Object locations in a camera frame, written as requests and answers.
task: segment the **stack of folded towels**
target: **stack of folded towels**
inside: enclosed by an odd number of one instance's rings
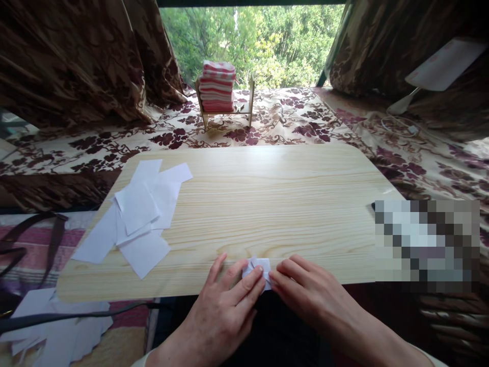
[[[233,85],[236,69],[227,62],[204,60],[204,71],[199,77],[199,92],[205,112],[233,111]]]

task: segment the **black strap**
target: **black strap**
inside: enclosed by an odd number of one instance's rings
[[[51,241],[49,242],[49,249],[46,259],[46,270],[44,271],[44,275],[42,277],[41,283],[39,284],[39,288],[42,286],[42,284],[44,284],[55,262],[55,256],[65,232],[65,222],[68,220],[68,217],[54,212],[44,212],[27,218],[22,223],[19,223],[14,228],[12,228],[0,240],[0,255],[13,255],[13,259],[10,264],[0,273],[0,278],[7,274],[14,266],[16,266],[27,254],[27,250],[24,247],[13,248],[19,237],[34,224],[49,218],[56,219],[55,225],[51,232]]]
[[[44,324],[47,322],[58,321],[58,320],[85,318],[85,317],[97,318],[97,317],[114,316],[142,305],[145,305],[149,309],[155,309],[155,308],[171,309],[171,307],[169,307],[168,305],[161,304],[161,303],[135,302],[135,303],[131,303],[126,307],[119,308],[118,310],[115,311],[99,311],[99,312],[91,312],[91,313],[41,313],[37,315],[0,320],[0,334],[3,334],[4,332],[7,331],[22,329],[25,327]]]

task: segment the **paper scraps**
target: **paper scraps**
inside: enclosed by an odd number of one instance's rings
[[[55,295],[55,288],[30,291],[19,304],[12,317],[30,316],[39,313],[89,313],[108,311],[108,302],[64,303]],[[80,360],[100,342],[101,335],[112,325],[111,317],[76,318],[54,321],[9,331],[0,337],[0,342],[12,342],[12,355],[24,352],[45,341],[37,366],[68,367]]]
[[[258,259],[258,258],[256,258],[256,256],[253,256],[252,258],[249,258],[248,259],[248,266],[243,269],[243,276],[242,277],[243,278],[246,277],[258,265],[262,265],[263,266],[263,277],[266,280],[265,288],[263,289],[263,291],[269,291],[269,290],[271,290],[271,283],[270,283],[270,278],[268,276],[268,273],[270,271],[270,260],[268,258],[260,258],[260,259]]]
[[[161,233],[171,226],[182,183],[193,176],[187,163],[160,172],[161,163],[139,162],[130,184],[115,193],[111,207],[72,259],[101,264],[117,245],[143,279],[170,252]]]

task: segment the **white lamp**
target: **white lamp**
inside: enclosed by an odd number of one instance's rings
[[[487,42],[455,37],[406,77],[416,87],[412,93],[387,108],[390,115],[401,115],[408,110],[414,95],[421,89],[441,92],[446,90],[487,48]]]

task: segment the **cable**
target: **cable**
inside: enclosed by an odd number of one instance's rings
[[[173,310],[166,304],[162,303],[148,303],[148,302],[135,302],[126,307],[119,308],[114,311],[99,311],[90,313],[40,313],[37,315],[23,316],[13,319],[0,320],[0,335],[7,331],[23,329],[29,326],[44,324],[52,321],[85,318],[85,317],[108,317],[114,316],[123,312],[127,312],[135,307],[145,305],[148,309],[168,308]]]
[[[381,124],[382,124],[382,126],[384,127],[384,129],[385,129],[385,130],[387,130],[388,132],[393,133],[394,135],[401,136],[401,137],[403,137],[403,138],[412,138],[412,137],[416,136],[416,135],[419,133],[420,129],[417,127],[416,123],[415,123],[413,120],[409,120],[409,119],[408,119],[408,118],[406,118],[406,117],[400,117],[400,116],[395,117],[395,116],[392,116],[392,115],[391,115],[389,112],[386,112],[386,113],[387,113],[387,116],[385,116],[385,117],[383,117],[383,118],[381,119]],[[403,134],[399,134],[399,133],[396,133],[396,132],[392,131],[390,128],[388,128],[388,127],[386,126],[386,123],[384,122],[384,120],[386,120],[386,119],[390,119],[390,118],[391,118],[391,119],[394,119],[395,121],[397,121],[397,122],[398,122],[398,123],[400,123],[401,125],[403,125],[403,126],[407,127],[407,129],[408,129],[408,130],[411,132],[411,135],[403,135]],[[412,125],[408,125],[408,124],[406,124],[406,123],[402,122],[400,119],[407,120],[407,121],[409,121],[409,122],[410,122]]]

